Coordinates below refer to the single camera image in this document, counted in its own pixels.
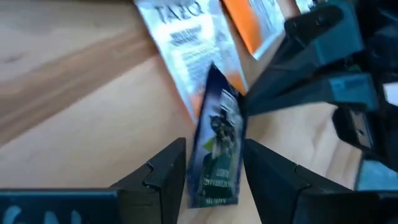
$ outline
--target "wood grain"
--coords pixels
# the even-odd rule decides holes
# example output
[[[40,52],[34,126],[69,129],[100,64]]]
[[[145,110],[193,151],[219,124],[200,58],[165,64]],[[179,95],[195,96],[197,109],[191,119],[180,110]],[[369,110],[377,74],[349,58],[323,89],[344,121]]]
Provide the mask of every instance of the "wood grain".
[[[0,41],[7,49],[0,54],[0,187],[106,187],[177,137],[188,139],[189,156],[195,127],[136,9],[124,1],[13,2],[0,2],[9,10],[0,12],[8,37]],[[31,31],[18,15],[58,22]],[[228,20],[252,84],[278,43],[255,61]],[[361,155],[336,137],[333,109],[317,104],[256,116],[247,136],[353,187]],[[244,171],[239,199],[236,206],[187,209],[184,192],[179,223],[259,223]]]

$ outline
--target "wooden table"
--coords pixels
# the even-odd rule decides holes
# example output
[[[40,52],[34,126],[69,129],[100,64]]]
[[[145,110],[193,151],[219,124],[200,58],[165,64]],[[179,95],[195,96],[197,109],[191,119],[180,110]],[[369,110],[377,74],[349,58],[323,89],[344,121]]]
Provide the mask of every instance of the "wooden table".
[[[109,186],[177,137],[190,154],[195,127],[132,4],[1,1],[0,9],[0,187]],[[277,44],[257,62],[230,27],[252,84]],[[361,154],[338,140],[332,111],[318,104],[257,116],[247,136],[352,188]],[[244,172],[238,206],[186,207],[184,193],[179,223],[259,223]]]

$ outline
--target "packet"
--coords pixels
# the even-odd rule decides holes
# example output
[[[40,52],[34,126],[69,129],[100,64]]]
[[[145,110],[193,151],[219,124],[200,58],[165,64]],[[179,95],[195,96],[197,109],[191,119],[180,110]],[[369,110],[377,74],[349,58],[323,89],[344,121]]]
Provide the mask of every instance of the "packet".
[[[214,62],[242,94],[248,86],[218,0],[134,0],[194,122]]]
[[[250,54],[258,60],[284,31],[284,16],[276,0],[224,0]]]
[[[242,94],[210,67],[187,170],[192,208],[238,203],[246,120]]]

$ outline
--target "white packet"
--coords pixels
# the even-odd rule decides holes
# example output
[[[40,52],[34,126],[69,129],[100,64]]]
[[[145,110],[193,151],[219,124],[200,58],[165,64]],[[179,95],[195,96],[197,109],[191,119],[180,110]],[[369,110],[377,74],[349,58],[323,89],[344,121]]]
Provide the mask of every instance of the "white packet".
[[[218,0],[135,0],[196,123],[212,62],[242,94],[248,86]]]

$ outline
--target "black mechanical device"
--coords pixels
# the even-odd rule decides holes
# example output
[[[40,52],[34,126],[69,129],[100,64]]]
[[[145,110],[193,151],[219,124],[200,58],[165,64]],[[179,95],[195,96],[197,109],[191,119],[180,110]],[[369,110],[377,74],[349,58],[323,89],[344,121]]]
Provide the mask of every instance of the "black mechanical device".
[[[337,0],[285,22],[285,39],[241,105],[246,117],[336,105],[340,139],[398,170],[398,2]],[[398,192],[355,192],[247,139],[244,166],[263,223],[398,223]],[[2,223],[176,223],[185,182],[177,139],[107,189],[0,190]]]

